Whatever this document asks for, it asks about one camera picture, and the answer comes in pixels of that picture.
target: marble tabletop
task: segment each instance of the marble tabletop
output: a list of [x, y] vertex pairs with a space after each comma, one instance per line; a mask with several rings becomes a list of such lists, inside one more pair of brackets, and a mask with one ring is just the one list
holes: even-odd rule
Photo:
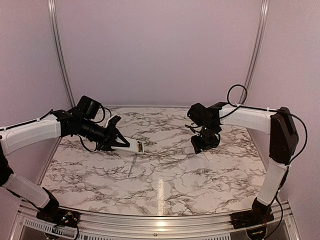
[[[61, 206], [92, 212], [187, 216], [248, 209], [265, 168], [245, 128], [222, 126], [221, 142], [195, 154], [187, 108], [112, 108], [117, 128], [144, 142], [145, 153], [88, 152], [64, 137], [42, 186]], [[84, 143], [94, 148], [92, 142]]]

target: gray marble vein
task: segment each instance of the gray marble vein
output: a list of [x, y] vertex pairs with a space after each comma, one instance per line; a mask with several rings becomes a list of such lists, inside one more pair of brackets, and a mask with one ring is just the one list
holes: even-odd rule
[[[246, 129], [222, 126], [220, 145], [207, 155], [195, 155], [190, 142], [193, 133], [184, 127], [191, 123], [186, 108], [111, 111], [122, 118], [117, 127], [124, 136], [144, 141], [145, 154], [133, 164], [134, 153], [88, 152], [77, 136], [65, 137], [42, 182], [62, 206], [150, 216], [251, 207], [265, 168]], [[89, 148], [95, 146], [84, 142]]]

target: marble table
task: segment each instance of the marble table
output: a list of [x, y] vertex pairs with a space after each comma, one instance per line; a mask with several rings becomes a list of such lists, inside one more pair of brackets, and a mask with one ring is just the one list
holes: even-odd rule
[[77, 136], [63, 138], [42, 181], [61, 206], [143, 216], [251, 207], [266, 172], [245, 128], [223, 126], [220, 145], [196, 155], [194, 134], [184, 127], [191, 123], [187, 108], [111, 111], [121, 116], [117, 127], [124, 136], [144, 141], [145, 154], [134, 159], [134, 153], [121, 150], [88, 152]]

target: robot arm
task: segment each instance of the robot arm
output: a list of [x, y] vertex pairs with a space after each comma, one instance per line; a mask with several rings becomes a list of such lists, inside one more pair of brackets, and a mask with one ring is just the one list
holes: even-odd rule
[[108, 119], [105, 127], [91, 121], [102, 105], [83, 96], [78, 105], [69, 111], [51, 111], [46, 116], [9, 127], [0, 128], [0, 187], [4, 187], [17, 197], [23, 197], [33, 204], [44, 216], [42, 219], [60, 223], [58, 214], [59, 202], [46, 189], [34, 184], [13, 172], [9, 167], [6, 156], [14, 151], [46, 140], [69, 135], [79, 135], [96, 142], [96, 150], [114, 151], [125, 150], [137, 154], [144, 153], [141, 141], [123, 137], [116, 128], [121, 119], [114, 116]]
[[202, 126], [198, 135], [191, 138], [195, 153], [216, 148], [219, 145], [220, 125], [235, 125], [270, 135], [269, 167], [262, 188], [252, 204], [250, 212], [231, 215], [235, 229], [261, 224], [267, 219], [270, 206], [284, 184], [289, 163], [298, 144], [299, 136], [290, 111], [281, 107], [277, 112], [236, 108], [226, 102], [204, 107], [200, 103], [191, 106], [188, 117]]

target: white wall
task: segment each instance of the white wall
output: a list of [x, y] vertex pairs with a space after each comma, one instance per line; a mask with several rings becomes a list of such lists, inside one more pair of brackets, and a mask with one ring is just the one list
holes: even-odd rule
[[190, 106], [244, 84], [262, 1], [56, 1], [71, 87], [108, 106]]
[[[0, 23], [0, 126], [40, 117], [52, 108], [69, 108], [48, 2], [2, 0]], [[13, 171], [36, 181], [53, 143], [54, 140], [40, 142], [8, 156]], [[0, 188], [2, 240], [9, 237], [19, 203], [18, 198]]]
[[[302, 240], [320, 236], [320, 4], [270, 1], [266, 32], [247, 105], [288, 107], [308, 127], [307, 148], [290, 168], [281, 199], [289, 199]], [[304, 130], [296, 122], [301, 148]], [[269, 138], [252, 132], [268, 160]]]

